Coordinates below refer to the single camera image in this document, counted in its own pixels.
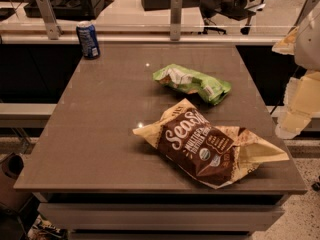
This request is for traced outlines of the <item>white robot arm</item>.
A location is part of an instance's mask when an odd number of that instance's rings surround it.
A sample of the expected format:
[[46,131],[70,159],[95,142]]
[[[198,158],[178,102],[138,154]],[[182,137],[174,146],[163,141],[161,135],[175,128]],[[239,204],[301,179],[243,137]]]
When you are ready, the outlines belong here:
[[306,70],[300,79],[289,79],[277,119],[276,135],[292,139],[320,112],[320,13],[310,12],[272,51],[293,55],[295,63]]

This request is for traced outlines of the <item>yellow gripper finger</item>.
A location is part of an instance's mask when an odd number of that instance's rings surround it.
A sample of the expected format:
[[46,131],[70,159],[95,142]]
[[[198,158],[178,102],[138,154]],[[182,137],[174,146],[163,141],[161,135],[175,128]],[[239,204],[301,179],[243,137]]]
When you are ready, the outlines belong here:
[[285,90],[284,110],[277,120],[275,133],[293,139],[320,112],[320,72],[307,71],[300,79],[291,77]]
[[272,51],[282,55],[293,55],[297,33],[298,27],[295,27],[283,39],[273,45]]

